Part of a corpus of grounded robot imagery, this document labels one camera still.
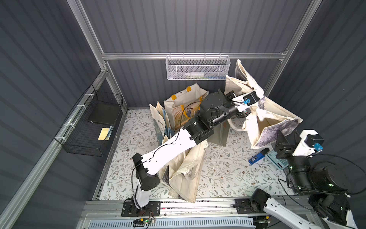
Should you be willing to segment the cream tote with purple print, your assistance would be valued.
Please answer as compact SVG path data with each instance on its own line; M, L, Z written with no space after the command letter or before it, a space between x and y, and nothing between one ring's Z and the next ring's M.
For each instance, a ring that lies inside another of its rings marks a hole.
M264 96L264 90L244 68L241 60L236 61L235 76L226 76L225 94L233 91L236 96L256 92L260 100L250 106L251 113L241 127L229 121L232 129L248 134L252 149L259 149L276 140L277 131L287 136L303 122L296 114L283 108Z

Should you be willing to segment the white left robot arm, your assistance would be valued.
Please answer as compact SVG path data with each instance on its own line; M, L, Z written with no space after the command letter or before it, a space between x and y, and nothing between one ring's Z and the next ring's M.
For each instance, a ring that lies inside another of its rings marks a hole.
M133 156L134 168L139 184L132 190L132 201L142 209L149 203L150 191L160 179L158 171L182 152L199 145L214 134L214 128L233 116L246 117L249 108L263 98L260 92L252 91L237 96L233 91L227 94L209 94L200 103L199 110L171 139L151 152Z

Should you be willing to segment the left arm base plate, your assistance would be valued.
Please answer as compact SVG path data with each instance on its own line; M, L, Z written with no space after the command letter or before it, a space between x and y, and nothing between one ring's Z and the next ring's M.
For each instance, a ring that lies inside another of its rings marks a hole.
M129 198L123 203L121 217L148 217L159 216L161 210L160 201L150 201L145 207L138 208L135 203Z

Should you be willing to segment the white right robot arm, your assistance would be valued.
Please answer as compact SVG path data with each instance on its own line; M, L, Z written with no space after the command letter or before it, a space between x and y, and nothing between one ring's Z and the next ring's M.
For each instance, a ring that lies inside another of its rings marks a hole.
M290 145L281 131L276 133L274 151L277 159L288 161L285 169L288 188L297 194L309 195L308 203L329 229L358 229L348 199L356 195L350 191L350 182L336 165L312 167L310 158L321 155L324 139L315 130L294 133L294 145ZM295 214L261 189L250 197L251 210L274 216L292 229L322 229Z

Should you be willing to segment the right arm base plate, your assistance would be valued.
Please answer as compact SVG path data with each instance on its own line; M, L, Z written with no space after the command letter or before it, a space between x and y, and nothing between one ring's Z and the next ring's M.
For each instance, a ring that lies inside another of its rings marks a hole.
M236 198L234 200L233 208L236 209L237 214L252 214L253 209L249 198Z

